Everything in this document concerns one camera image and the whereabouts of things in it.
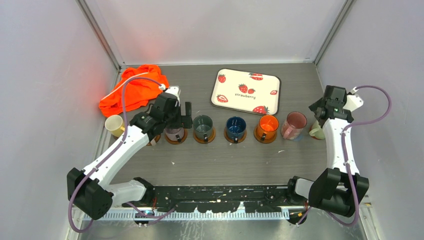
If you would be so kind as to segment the dark green mug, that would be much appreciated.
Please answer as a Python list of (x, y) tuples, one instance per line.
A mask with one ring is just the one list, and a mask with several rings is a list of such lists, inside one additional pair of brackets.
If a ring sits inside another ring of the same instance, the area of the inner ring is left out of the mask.
[(199, 115), (193, 120), (193, 130), (206, 132), (213, 128), (213, 121), (207, 115)]

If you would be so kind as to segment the light green mug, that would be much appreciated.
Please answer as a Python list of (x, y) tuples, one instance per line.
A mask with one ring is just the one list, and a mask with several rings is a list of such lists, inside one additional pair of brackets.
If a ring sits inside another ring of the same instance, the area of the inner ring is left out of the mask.
[(317, 140), (324, 140), (326, 138), (324, 131), (317, 120), (310, 126), (308, 134)]

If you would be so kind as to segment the pink speckled mug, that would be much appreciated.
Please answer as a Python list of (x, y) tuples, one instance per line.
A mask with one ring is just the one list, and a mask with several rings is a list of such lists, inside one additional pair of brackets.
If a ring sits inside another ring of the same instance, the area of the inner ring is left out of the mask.
[(280, 133), (286, 140), (295, 140), (307, 125), (306, 116), (298, 111), (290, 112), (281, 127)]

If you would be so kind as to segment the dark blue mug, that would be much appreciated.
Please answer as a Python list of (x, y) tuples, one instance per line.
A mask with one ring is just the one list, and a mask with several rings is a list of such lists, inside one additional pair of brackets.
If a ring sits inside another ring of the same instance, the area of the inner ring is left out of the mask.
[(246, 131), (247, 124), (242, 117), (233, 116), (233, 117), (230, 117), (227, 120), (227, 122), (225, 124), (225, 128), (228, 129), (228, 131), (229, 131), (228, 134), (230, 136), (234, 136), (234, 135), (241, 134), (243, 131)]

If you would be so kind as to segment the cream yellow mug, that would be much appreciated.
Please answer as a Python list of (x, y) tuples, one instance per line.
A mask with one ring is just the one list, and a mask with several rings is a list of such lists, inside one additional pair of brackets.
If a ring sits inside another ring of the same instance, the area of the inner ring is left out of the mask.
[(104, 127), (116, 138), (119, 138), (125, 132), (125, 123), (120, 115), (111, 115), (105, 122)]

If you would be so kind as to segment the orange mug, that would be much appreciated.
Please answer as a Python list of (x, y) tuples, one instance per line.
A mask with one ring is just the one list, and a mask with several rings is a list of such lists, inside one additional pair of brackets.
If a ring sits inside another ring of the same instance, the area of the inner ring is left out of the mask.
[(273, 115), (264, 115), (259, 119), (257, 133), (262, 136), (266, 133), (266, 139), (270, 139), (274, 133), (277, 133), (279, 128), (279, 121)]

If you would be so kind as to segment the blue coaster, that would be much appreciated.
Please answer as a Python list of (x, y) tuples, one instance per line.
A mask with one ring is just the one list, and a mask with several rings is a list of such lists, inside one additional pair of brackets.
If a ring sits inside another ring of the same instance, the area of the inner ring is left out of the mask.
[(303, 140), (304, 139), (304, 135), (302, 135), (302, 134), (300, 134), (298, 137), (296, 137), (293, 141), (294, 142), (299, 142), (299, 141), (301, 141), (301, 140)]

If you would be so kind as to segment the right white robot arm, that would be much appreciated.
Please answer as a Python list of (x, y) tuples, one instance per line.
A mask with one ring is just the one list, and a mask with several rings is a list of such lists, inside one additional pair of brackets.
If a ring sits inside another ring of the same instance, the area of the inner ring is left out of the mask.
[(308, 107), (324, 133), (327, 168), (316, 180), (299, 176), (289, 179), (285, 197), (290, 204), (308, 202), (311, 207), (344, 217), (355, 213), (355, 204), (370, 186), (356, 166), (347, 128), (354, 121), (352, 112), (364, 104), (357, 91), (357, 87), (347, 91), (327, 85), (323, 96)]

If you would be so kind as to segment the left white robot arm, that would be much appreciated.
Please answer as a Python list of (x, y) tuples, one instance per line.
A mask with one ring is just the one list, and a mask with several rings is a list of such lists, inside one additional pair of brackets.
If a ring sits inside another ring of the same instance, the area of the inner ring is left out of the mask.
[(95, 161), (82, 170), (71, 169), (66, 177), (68, 199), (93, 220), (102, 218), (111, 207), (127, 202), (149, 206), (153, 186), (140, 177), (119, 184), (111, 181), (130, 158), (151, 143), (165, 129), (190, 129), (192, 103), (185, 102), (185, 114), (176, 93), (158, 95), (148, 112), (137, 113), (123, 134)]

